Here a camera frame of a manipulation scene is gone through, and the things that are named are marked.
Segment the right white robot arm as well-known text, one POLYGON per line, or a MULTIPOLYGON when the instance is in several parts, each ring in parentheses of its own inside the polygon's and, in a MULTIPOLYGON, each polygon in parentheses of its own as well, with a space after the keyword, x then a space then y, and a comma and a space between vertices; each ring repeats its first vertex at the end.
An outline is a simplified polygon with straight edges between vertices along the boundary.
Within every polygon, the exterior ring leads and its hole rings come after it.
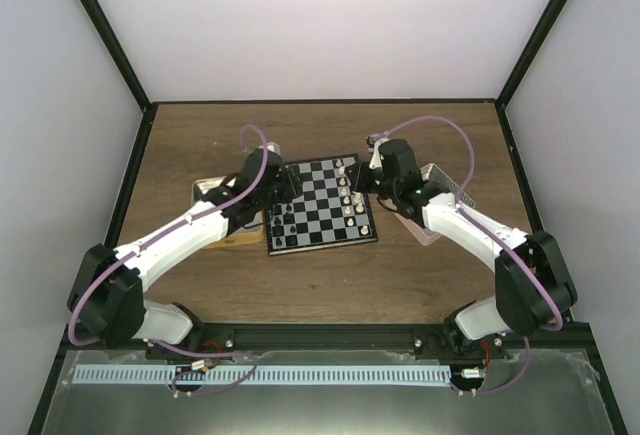
POLYGON ((370 161, 340 170, 355 191, 390 202, 415 234, 453 241, 494 275, 494 296, 447 319, 444 344, 451 355, 468 357, 492 334, 528 337, 538 329, 562 329, 577 292, 552 235, 528 234, 480 213, 436 164, 419 166, 403 139, 382 138, 371 143, 370 153, 370 161))

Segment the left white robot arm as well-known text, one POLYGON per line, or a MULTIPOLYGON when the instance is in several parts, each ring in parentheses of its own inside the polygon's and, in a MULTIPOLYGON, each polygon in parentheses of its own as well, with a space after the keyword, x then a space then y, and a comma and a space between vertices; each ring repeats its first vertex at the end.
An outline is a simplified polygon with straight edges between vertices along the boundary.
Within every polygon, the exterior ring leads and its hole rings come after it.
POLYGON ((278 144, 251 152, 231 182, 209 189, 184 214, 134 242, 91 247, 84 255, 67 306, 68 338, 76 346, 101 342, 117 348, 139 339, 169 344, 181 358, 196 357, 204 334, 196 317, 179 304, 146 299, 166 272, 197 251, 251 224, 275 203, 301 193, 278 144))

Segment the black and silver chessboard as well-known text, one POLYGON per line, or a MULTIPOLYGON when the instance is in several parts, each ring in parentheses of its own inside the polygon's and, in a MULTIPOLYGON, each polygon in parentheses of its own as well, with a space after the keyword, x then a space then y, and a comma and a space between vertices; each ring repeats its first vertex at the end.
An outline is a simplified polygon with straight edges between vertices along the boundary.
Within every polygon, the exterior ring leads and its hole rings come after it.
POLYGON ((355 153, 289 162, 299 174, 302 195, 291 203, 275 204, 265 213, 267 251, 270 256, 314 251, 345 245, 372 243, 378 240, 377 229, 369 198, 362 194, 362 203, 354 203, 355 192, 346 176, 340 176, 336 159, 343 160, 343 166, 359 162, 355 153), (339 179, 347 179, 346 186, 339 185, 339 179), (349 194, 340 194, 342 187, 349 188, 349 194), (351 207, 351 214, 345 216, 344 207, 351 207), (362 236, 360 229, 368 225, 370 233, 362 236), (297 237, 297 245, 288 247, 286 238, 297 237), (276 248, 274 239, 282 238, 283 246, 276 248))

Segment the gold metal tin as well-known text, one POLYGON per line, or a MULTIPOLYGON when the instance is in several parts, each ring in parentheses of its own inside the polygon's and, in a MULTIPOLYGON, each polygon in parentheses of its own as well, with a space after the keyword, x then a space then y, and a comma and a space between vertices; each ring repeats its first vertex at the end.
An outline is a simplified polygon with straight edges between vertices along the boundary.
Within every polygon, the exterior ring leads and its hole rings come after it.
MULTIPOLYGON (((223 180, 224 176, 204 178, 194 181, 192 184, 191 204, 195 204, 197 201, 201 200, 208 191, 218 187, 223 180)), ((265 238, 264 223, 265 215, 263 212, 259 212, 250 223, 243 225, 223 240, 207 245, 206 249, 221 249, 224 247, 260 243, 265 238)))

